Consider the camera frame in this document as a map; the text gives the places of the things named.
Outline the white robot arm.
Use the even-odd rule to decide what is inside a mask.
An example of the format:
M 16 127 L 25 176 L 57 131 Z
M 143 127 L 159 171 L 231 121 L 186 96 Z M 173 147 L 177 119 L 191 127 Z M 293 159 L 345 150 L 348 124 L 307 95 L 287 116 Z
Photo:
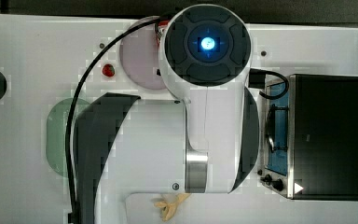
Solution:
M 251 53 L 245 23 L 227 8 L 174 15 L 158 46 L 171 99 L 108 92 L 76 119 L 77 223 L 127 224 L 132 194 L 234 191 L 259 148 Z

